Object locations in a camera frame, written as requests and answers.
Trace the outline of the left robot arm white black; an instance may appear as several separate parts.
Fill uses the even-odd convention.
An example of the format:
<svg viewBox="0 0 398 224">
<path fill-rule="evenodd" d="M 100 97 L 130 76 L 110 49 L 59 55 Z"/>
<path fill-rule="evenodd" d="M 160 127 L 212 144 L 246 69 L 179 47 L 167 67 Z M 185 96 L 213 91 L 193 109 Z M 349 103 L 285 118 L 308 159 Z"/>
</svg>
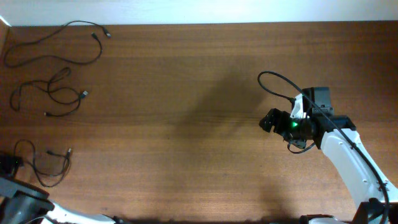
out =
<svg viewBox="0 0 398 224">
<path fill-rule="evenodd" d="M 1 155 L 1 223 L 127 223 L 119 217 L 89 215 L 61 207 L 49 200 L 49 194 L 15 179 L 20 157 Z"/>
</svg>

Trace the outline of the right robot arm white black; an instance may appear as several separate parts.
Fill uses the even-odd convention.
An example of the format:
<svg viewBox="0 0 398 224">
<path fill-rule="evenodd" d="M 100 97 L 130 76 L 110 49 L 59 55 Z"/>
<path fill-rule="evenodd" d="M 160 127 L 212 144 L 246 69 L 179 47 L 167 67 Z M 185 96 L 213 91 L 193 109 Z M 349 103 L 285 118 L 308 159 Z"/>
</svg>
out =
<svg viewBox="0 0 398 224">
<path fill-rule="evenodd" d="M 291 102 L 290 113 L 273 108 L 260 127 L 282 136 L 299 154 L 313 141 L 336 167 L 354 201 L 353 223 L 397 223 L 397 187 L 366 151 L 352 121 L 334 114 L 329 88 L 305 88 Z"/>
</svg>

